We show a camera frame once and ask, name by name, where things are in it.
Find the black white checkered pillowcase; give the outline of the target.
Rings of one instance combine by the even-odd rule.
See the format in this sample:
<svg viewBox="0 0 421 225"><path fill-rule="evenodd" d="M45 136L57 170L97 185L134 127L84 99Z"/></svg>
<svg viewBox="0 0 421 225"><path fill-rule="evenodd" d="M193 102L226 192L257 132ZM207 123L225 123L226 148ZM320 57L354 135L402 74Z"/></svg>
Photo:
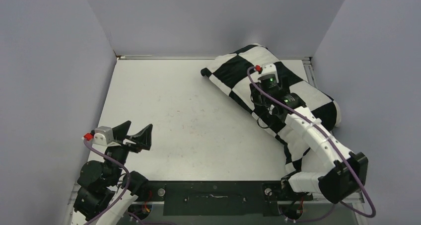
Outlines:
<svg viewBox="0 0 421 225"><path fill-rule="evenodd" d="M258 126L283 145L287 173L300 171L303 157L309 153L310 147L277 116L270 115L258 100L251 99L253 86L246 71L252 66L269 63L274 64L280 78L287 79L290 91L304 100L326 129L332 130L339 125L341 114L336 101L294 73L292 64L279 60L259 44L247 45L233 53L217 57L201 70L201 75L208 77L223 93L251 114Z"/></svg>

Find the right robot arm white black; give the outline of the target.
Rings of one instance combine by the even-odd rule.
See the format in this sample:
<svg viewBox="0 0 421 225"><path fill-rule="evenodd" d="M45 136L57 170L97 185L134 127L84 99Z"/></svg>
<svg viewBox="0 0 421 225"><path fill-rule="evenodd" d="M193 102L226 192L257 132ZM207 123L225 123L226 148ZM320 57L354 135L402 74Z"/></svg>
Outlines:
<svg viewBox="0 0 421 225"><path fill-rule="evenodd" d="M287 174L281 194L293 199L319 194L332 204L364 186L368 159L331 133L337 122L334 101L304 80L275 74L248 74L250 101L268 119L267 127L284 146Z"/></svg>

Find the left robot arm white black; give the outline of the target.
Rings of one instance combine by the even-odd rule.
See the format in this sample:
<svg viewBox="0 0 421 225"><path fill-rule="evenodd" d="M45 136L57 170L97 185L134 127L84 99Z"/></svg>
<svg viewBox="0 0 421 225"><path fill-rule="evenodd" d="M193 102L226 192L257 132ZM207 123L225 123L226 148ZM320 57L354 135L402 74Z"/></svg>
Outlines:
<svg viewBox="0 0 421 225"><path fill-rule="evenodd" d="M129 153L150 150L153 125L129 135L131 121L113 128L101 126L82 137L84 145L103 161L89 160L80 171L74 211L88 225L115 225L135 200L150 201L148 179L125 167Z"/></svg>

